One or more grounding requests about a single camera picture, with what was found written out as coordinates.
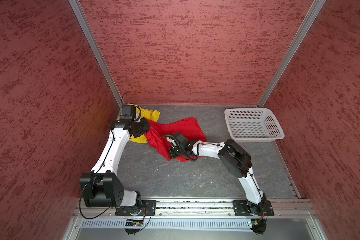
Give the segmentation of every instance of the mounting plate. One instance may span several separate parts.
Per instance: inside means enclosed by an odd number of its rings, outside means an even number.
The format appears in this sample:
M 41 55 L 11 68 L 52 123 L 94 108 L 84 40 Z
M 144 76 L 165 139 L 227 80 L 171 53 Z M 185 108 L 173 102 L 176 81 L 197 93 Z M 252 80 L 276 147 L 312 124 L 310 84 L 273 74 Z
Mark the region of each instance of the mounting plate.
M 156 200 L 141 200 L 141 202 L 143 203 L 143 206 L 145 207 L 145 216 L 150 216 L 151 212 L 152 212 L 152 216 L 155 215 L 155 210 L 156 210 Z M 118 207 L 116 208 L 115 211 L 115 215 L 116 216 L 142 216 L 143 212 L 140 211 L 138 214 L 133 214 L 134 212 L 136 212 L 138 209 L 134 208 L 134 207 Z
M 256 216 L 250 213 L 250 208 L 246 200 L 233 200 L 233 210 L 235 211 L 235 216 Z M 263 207 L 265 216 L 274 216 L 273 208 L 270 201 L 265 201 Z

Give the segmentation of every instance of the red cloth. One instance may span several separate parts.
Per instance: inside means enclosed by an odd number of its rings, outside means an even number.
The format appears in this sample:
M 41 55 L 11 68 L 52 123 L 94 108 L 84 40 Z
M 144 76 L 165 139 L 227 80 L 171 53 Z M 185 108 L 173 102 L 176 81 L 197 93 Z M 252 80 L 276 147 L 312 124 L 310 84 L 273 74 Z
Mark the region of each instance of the red cloth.
M 172 147 L 172 145 L 166 138 L 163 138 L 164 135 L 180 132 L 184 137 L 188 138 L 189 141 L 194 139 L 201 140 L 203 142 L 207 141 L 202 129 L 197 123 L 196 118 L 186 118 L 171 124 L 159 124 L 151 120 L 148 120 L 148 122 L 151 128 L 144 135 L 147 137 L 149 146 L 156 148 L 158 153 L 163 155 L 168 161 L 171 161 L 168 149 Z M 189 161 L 183 159 L 182 157 L 177 157 L 176 159 L 182 162 Z

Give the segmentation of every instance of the gray floor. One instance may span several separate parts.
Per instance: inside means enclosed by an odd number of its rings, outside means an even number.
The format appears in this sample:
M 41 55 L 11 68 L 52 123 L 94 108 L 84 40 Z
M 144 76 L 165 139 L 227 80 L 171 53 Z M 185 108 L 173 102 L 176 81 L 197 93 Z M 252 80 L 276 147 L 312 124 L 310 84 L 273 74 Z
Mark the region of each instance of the gray floor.
M 197 119 L 209 142 L 230 138 L 224 110 L 216 106 L 144 106 L 160 111 L 158 123 L 187 117 Z M 252 156 L 253 171 L 268 198 L 293 198 L 290 183 L 269 142 L 240 143 Z M 148 144 L 128 142 L 121 156 L 118 178 L 128 190 L 150 197 L 245 197 L 237 178 L 219 159 L 203 157 L 196 162 L 167 161 Z

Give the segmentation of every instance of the aluminum frame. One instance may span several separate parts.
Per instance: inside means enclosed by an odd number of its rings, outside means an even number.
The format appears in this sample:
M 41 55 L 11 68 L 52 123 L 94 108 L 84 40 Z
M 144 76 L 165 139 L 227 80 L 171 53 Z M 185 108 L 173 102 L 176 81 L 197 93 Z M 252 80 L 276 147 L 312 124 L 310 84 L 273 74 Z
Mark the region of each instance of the aluminum frame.
M 259 103 L 257 104 L 258 108 L 264 107 L 264 104 L 266 103 L 267 99 L 271 95 L 274 87 L 278 83 L 279 79 L 281 78 L 281 75 L 284 73 L 285 69 L 287 68 L 289 62 L 291 61 L 293 55 L 299 48 L 302 40 L 304 39 L 305 35 L 307 34 L 308 30 L 312 26 L 312 23 L 316 19 L 317 15 L 319 14 L 322 6 L 324 5 L 326 0 L 314 0 L 311 7 L 309 8 L 307 15 L 305 16 L 304 20 L 302 21 L 295 37 L 293 38 L 287 52 L 284 55 L 283 60 L 281 60 L 281 63 L 279 67 L 277 68 L 275 74 L 273 75 L 273 78 L 271 79 L 271 82 L 269 83 L 267 89 L 263 93 L 263 96 L 261 97 Z
M 259 216 L 235 216 L 233 210 L 233 200 L 244 199 L 232 199 L 232 198 L 213 198 L 213 197 L 145 197 L 144 200 L 157 200 L 155 205 L 155 216 L 152 219 L 161 221 L 167 219 L 173 220 L 222 220 L 222 221 L 237 221 L 239 219 L 254 219 Z M 306 219 L 310 231 L 315 240 L 327 240 L 321 224 L 317 219 L 316 213 L 312 207 L 309 199 L 268 199 L 274 210 L 275 216 L 269 218 L 300 218 Z M 94 217 L 104 211 L 105 208 L 87 208 L 85 204 L 82 204 L 82 212 L 86 217 Z M 111 208 L 103 213 L 99 218 L 94 219 L 107 221 L 110 219 L 118 219 L 119 221 L 125 219 L 125 216 L 115 216 L 115 208 Z M 85 220 L 79 213 L 77 207 L 74 211 L 73 217 L 75 217 L 74 223 L 70 224 L 69 233 L 64 240 L 75 240 L 82 225 L 82 221 Z
M 259 218 L 259 216 L 236 217 L 233 209 L 233 200 L 230 198 L 184 198 L 184 197 L 144 197 L 144 200 L 157 200 L 155 216 L 153 218 Z M 316 218 L 309 199 L 268 199 L 273 207 L 275 216 L 269 218 Z M 82 213 L 86 217 L 94 217 L 105 208 L 87 208 L 82 201 Z M 107 210 L 101 218 L 124 218 L 115 216 L 115 208 Z M 74 216 L 80 216 L 79 208 Z
M 283 170 L 284 170 L 285 174 L 286 174 L 287 177 L 288 177 L 288 180 L 290 181 L 290 183 L 291 183 L 291 185 L 292 185 L 292 188 L 293 188 L 293 191 L 294 191 L 295 194 L 296 194 L 296 197 L 299 198 L 299 199 L 304 198 L 304 197 L 302 197 L 301 194 L 299 193 L 298 188 L 296 187 L 296 184 L 295 184 L 295 182 L 294 182 L 293 179 L 292 179 L 291 173 L 290 173 L 289 170 L 288 170 L 288 167 L 287 167 L 287 165 L 286 165 L 286 163 L 285 163 L 285 161 L 284 161 L 283 156 L 281 155 L 281 152 L 280 152 L 280 150 L 279 150 L 279 147 L 277 146 L 276 141 L 272 141 L 272 142 L 271 142 L 271 145 L 272 145 L 272 147 L 273 147 L 273 150 L 274 150 L 275 153 L 276 153 L 276 156 L 278 157 L 278 159 L 279 159 L 279 161 L 280 161 L 280 163 L 281 163 L 281 166 L 283 167 Z
M 121 99 L 119 90 L 117 89 L 116 83 L 113 80 L 113 77 L 107 66 L 106 60 L 104 59 L 104 56 L 101 53 L 99 45 L 97 44 L 96 38 L 92 33 L 91 27 L 89 26 L 89 23 L 87 21 L 87 18 L 84 14 L 84 11 L 83 11 L 81 5 L 80 5 L 80 2 L 79 2 L 79 0 L 68 0 L 68 1 L 71 4 L 72 10 L 76 15 L 77 20 L 79 21 L 81 29 L 83 30 L 84 35 L 86 36 L 89 45 L 91 46 L 93 54 L 95 55 L 97 62 L 100 65 L 100 68 L 104 74 L 104 77 L 106 78 L 106 80 L 108 82 L 108 85 L 113 93 L 113 96 L 115 97 L 117 104 L 119 105 L 119 108 L 121 109 L 123 100 Z

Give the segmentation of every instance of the ventilation grille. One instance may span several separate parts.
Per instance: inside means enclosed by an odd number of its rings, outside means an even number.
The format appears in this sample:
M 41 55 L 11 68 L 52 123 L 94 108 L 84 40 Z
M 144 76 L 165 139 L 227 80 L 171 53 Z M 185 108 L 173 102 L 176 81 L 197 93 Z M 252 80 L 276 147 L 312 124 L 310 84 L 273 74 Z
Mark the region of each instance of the ventilation grille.
M 125 227 L 126 218 L 83 220 L 81 228 L 138 228 Z M 180 228 L 180 229 L 238 229 L 247 230 L 252 227 L 250 219 L 156 219 L 152 218 L 146 228 Z
M 276 137 L 280 134 L 280 130 L 271 115 L 264 120 L 264 124 L 267 127 L 270 137 Z
M 260 119 L 263 110 L 233 110 L 229 112 L 228 119 Z

